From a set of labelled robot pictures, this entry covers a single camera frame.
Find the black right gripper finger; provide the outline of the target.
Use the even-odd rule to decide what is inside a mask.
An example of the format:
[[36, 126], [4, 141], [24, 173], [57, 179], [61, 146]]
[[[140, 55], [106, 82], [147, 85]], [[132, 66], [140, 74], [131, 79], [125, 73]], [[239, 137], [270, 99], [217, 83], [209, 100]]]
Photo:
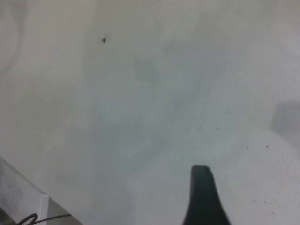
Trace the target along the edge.
[[184, 225], [229, 225], [214, 176], [206, 165], [191, 168], [190, 196]]

